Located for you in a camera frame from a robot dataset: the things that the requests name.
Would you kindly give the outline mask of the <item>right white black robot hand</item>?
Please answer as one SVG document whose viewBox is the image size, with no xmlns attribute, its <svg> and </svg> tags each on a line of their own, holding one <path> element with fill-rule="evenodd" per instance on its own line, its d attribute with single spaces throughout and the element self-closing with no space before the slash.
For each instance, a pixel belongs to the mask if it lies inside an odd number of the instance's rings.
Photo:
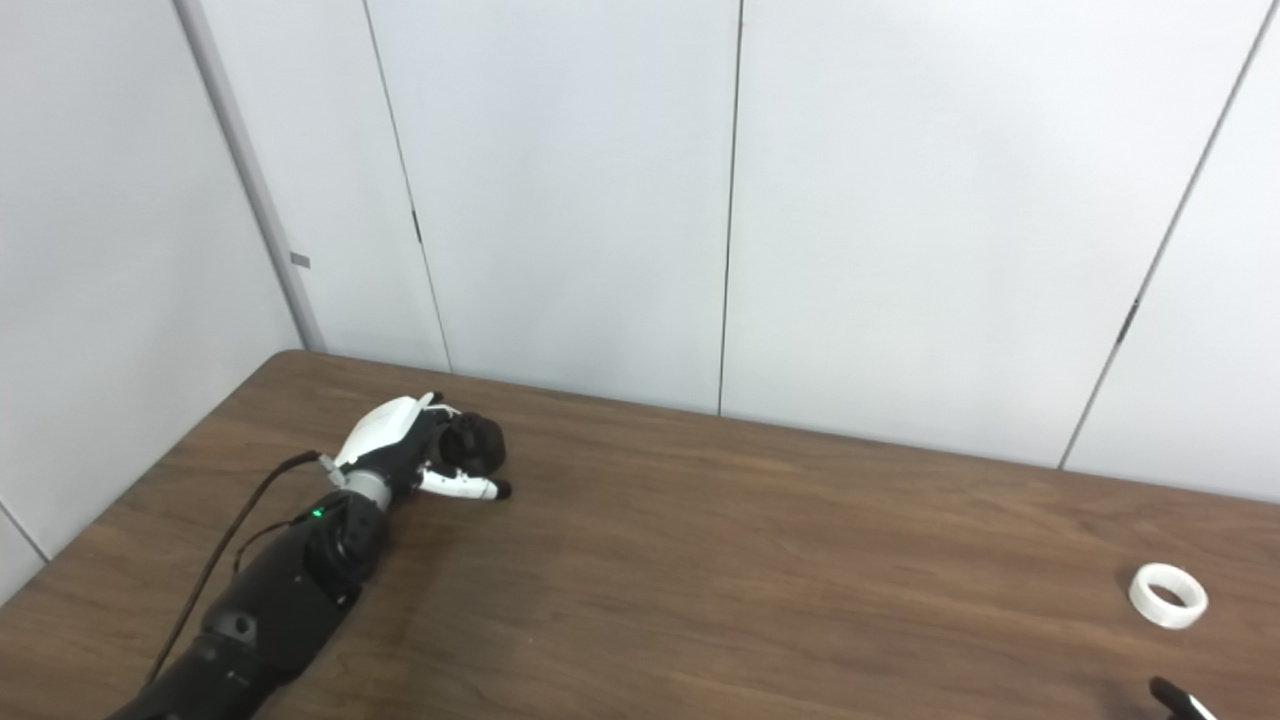
<svg viewBox="0 0 1280 720">
<path fill-rule="evenodd" d="M 1216 720 L 1216 715 L 1198 698 L 1162 676 L 1148 682 L 1149 694 L 1161 703 L 1175 720 Z"/>
</svg>

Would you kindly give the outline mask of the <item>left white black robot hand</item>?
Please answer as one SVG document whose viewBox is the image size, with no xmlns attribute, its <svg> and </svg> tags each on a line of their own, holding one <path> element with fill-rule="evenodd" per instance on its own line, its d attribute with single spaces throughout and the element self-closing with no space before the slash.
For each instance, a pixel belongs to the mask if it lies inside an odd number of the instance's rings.
<svg viewBox="0 0 1280 720">
<path fill-rule="evenodd" d="M 511 483 L 497 478 L 506 459 L 495 421 L 428 393 L 393 398 L 367 413 L 326 466 L 338 489 L 387 512 L 416 492 L 506 500 Z"/>
</svg>

